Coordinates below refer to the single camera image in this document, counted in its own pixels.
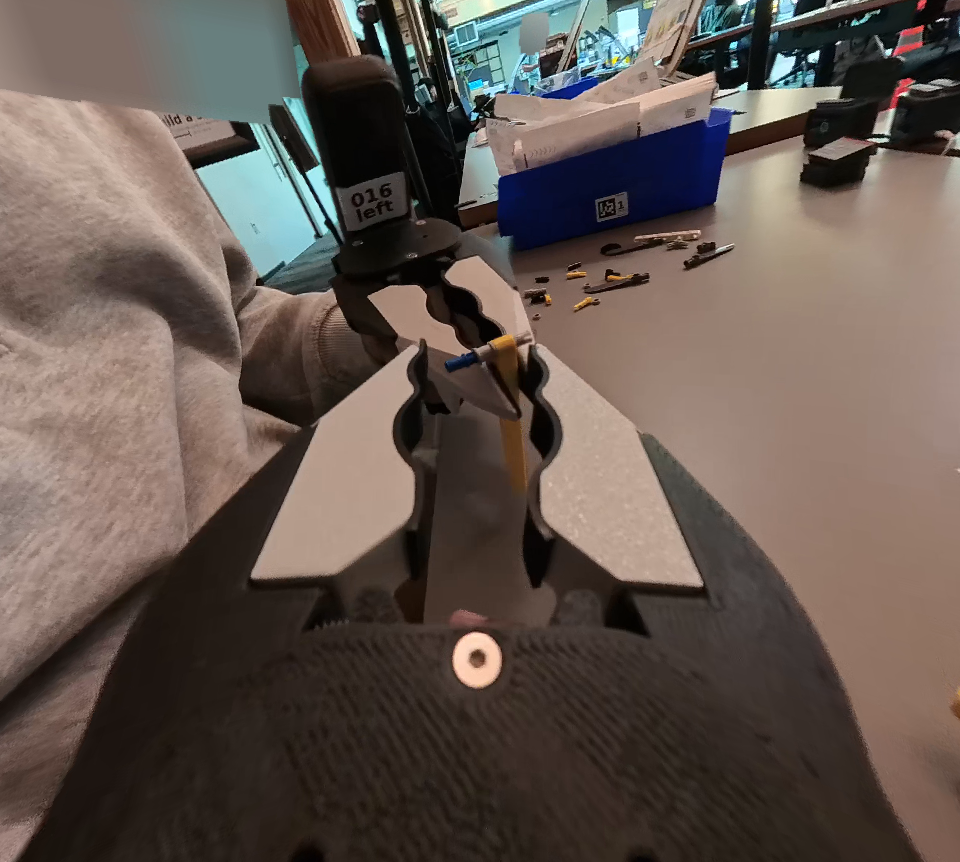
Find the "black charger box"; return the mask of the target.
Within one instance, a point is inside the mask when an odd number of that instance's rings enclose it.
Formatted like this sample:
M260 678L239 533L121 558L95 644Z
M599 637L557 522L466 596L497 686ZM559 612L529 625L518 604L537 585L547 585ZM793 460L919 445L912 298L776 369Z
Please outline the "black charger box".
M941 78L913 82L899 96L890 128L894 146L927 142L940 133L959 131L959 81Z

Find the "blue plastic bin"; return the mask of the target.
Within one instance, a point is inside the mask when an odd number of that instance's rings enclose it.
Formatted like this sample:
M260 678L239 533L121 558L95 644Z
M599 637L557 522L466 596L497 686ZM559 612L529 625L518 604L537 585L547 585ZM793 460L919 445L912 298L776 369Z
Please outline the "blue plastic bin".
M520 251L715 204L734 112L502 176L497 228Z

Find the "black box with red dot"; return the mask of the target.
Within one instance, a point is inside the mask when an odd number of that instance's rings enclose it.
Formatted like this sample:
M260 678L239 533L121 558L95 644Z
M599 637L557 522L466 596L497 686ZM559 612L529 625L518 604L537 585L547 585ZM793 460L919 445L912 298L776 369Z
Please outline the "black box with red dot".
M800 171L802 185L834 189L861 184L879 147L872 140L841 137L805 153Z

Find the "yellow lego beam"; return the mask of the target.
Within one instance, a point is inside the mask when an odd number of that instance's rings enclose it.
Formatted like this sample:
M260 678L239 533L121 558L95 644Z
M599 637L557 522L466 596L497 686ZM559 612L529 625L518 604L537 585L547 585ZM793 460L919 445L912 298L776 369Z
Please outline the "yellow lego beam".
M496 370L506 394L517 401L522 394L519 341L513 335L501 336L491 342L493 354L490 366ZM526 496L529 481L522 426L522 412L517 419L501 420L501 441L510 486L518 496Z

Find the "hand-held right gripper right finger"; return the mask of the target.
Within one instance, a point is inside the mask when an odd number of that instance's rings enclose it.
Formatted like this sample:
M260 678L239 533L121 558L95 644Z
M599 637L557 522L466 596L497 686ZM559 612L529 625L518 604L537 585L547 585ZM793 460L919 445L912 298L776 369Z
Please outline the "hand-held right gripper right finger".
M553 592L702 592L642 434L543 344L531 347L534 463L523 561Z

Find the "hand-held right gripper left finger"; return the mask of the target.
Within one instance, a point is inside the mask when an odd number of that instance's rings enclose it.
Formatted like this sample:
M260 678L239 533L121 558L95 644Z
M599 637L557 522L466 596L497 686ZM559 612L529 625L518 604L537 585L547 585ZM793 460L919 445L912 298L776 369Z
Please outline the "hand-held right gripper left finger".
M421 340L316 424L251 570L253 584L399 589L426 577L428 370Z

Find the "black framed sign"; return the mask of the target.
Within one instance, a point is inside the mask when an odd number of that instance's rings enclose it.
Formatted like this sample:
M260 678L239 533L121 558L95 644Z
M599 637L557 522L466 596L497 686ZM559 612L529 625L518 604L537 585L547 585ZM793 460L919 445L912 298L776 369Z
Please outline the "black framed sign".
M254 153L258 138L248 123L158 113L194 170Z

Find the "long wooden desk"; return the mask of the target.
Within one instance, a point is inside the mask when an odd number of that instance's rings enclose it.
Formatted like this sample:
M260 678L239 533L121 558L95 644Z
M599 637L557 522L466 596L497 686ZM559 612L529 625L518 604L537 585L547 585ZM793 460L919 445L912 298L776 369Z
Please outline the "long wooden desk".
M771 28L767 60L923 26L942 15L948 1L847 0L778 21Z

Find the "pile of white paper bags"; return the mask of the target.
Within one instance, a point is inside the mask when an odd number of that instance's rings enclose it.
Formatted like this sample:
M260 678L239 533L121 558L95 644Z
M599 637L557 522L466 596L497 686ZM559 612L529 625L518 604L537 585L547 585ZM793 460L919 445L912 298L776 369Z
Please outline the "pile of white paper bags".
M575 98L498 95L486 142L501 178L705 121L714 72L663 83L639 61Z

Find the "scattered small lego pieces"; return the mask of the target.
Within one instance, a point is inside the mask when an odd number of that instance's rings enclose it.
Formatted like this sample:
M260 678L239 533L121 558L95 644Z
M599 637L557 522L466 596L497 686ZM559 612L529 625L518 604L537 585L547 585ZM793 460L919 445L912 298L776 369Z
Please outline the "scattered small lego pieces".
M654 232L635 236L630 243L611 242L599 249L604 270L590 269L584 263L567 267L565 275L537 276L534 284L521 292L524 304L534 310L533 320L542 318L542 309L567 308L582 313L599 306L610 294L645 287L651 283L651 272L645 268L625 268L627 263L641 263L654 253L681 257L684 272L697 271L709 263L730 255L736 243L722 243L703 238L700 229Z

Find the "person's left forearm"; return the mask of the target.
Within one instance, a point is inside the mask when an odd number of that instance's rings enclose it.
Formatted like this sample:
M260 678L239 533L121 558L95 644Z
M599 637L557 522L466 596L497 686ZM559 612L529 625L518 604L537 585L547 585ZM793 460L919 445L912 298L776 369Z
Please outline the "person's left forearm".
M306 425L378 369L333 292L260 285L209 204L143 209L137 222L138 247L150 248L138 292L156 304L178 351L224 369L246 405Z

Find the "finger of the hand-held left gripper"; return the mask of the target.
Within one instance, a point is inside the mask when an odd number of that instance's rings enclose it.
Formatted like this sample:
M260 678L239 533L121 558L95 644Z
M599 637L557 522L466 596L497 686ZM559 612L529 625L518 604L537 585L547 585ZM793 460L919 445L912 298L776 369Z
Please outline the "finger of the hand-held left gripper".
M416 285L391 285L369 300L396 334L401 351L425 344L427 379L452 414L467 402L502 421L518 422L522 418L518 400L486 364L472 363L448 371L450 360L472 350L462 343L453 325L433 316L426 290Z
M440 275L447 307L441 352L467 352L502 336L532 336L520 292L478 256L459 259Z

